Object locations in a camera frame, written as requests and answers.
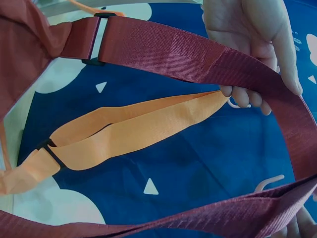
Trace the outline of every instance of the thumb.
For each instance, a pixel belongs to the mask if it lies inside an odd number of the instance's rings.
[[[301,95],[303,88],[298,78],[292,29],[287,14],[285,17],[287,19],[280,26],[272,42],[284,84],[294,94]]]

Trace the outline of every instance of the white triangle print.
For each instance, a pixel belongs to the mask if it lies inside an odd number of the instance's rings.
[[[147,185],[145,185],[144,194],[149,194],[149,195],[158,195],[159,192],[157,190],[157,188],[155,187],[152,179],[149,178]]]
[[[107,84],[107,82],[103,82],[103,83],[100,83],[100,84],[96,85],[96,88],[97,88],[99,93],[101,93],[103,91],[103,89],[105,88],[106,84]]]
[[[313,82],[314,84],[316,84],[316,79],[315,79],[315,77],[312,75],[312,76],[310,76],[310,77],[308,77],[308,79],[311,81],[311,82]]]

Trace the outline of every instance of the orange strap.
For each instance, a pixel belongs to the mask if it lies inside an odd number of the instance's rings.
[[[78,8],[80,8],[81,10],[90,13],[92,15],[95,15],[96,13],[114,13],[117,16],[125,16],[125,14],[123,12],[120,11],[108,11],[108,10],[102,10],[102,9],[98,9],[98,8],[93,8],[90,6],[86,6],[80,2],[77,2],[76,0],[69,0],[72,4],[78,6]]]
[[[99,108],[57,129],[19,167],[0,172],[0,194],[26,192],[61,166],[86,170],[153,145],[207,119],[226,101],[221,92],[209,92]]]
[[[8,150],[7,150],[7,146],[6,146],[4,121],[0,122],[0,142],[1,142],[1,147],[2,147],[2,155],[3,155],[5,169],[12,170],[10,160],[9,160]]]

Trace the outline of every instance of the blue fabric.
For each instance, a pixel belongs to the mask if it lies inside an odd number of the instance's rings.
[[[298,68],[304,98],[317,113],[317,77],[309,59],[308,33],[317,35],[317,9],[298,1],[286,1],[298,45]],[[151,21],[188,30],[203,36],[202,11],[192,4],[151,4]],[[95,85],[107,81],[102,93]],[[102,106],[124,106],[161,97],[217,90],[163,76],[106,64],[86,66],[65,88],[50,94],[36,93],[20,147],[19,162],[64,123]],[[112,158],[86,171],[65,169],[54,176],[58,185],[90,198],[107,224],[144,223],[185,210],[253,192],[269,177],[284,174],[274,186],[294,181],[289,155],[273,115],[258,109],[232,109],[225,105],[204,122],[146,149]],[[159,195],[143,193],[151,178]],[[307,202],[312,216],[317,208]],[[211,238],[193,231],[156,230],[134,238]]]

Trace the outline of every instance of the plastic buckle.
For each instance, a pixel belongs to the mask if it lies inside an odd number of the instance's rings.
[[[100,18],[109,18],[111,16],[116,16],[115,13],[112,12],[98,12],[94,16],[100,17]],[[93,66],[104,66],[106,63],[98,61],[98,60],[91,60],[91,59],[82,59],[82,63],[86,65],[93,65]]]
[[[38,144],[36,149],[40,150],[41,148],[44,148],[52,156],[52,158],[59,164],[60,169],[66,168],[66,165],[63,163],[63,161],[60,160],[59,157],[57,157],[57,155],[54,154],[54,152],[48,146],[56,147],[56,145],[50,138]]]

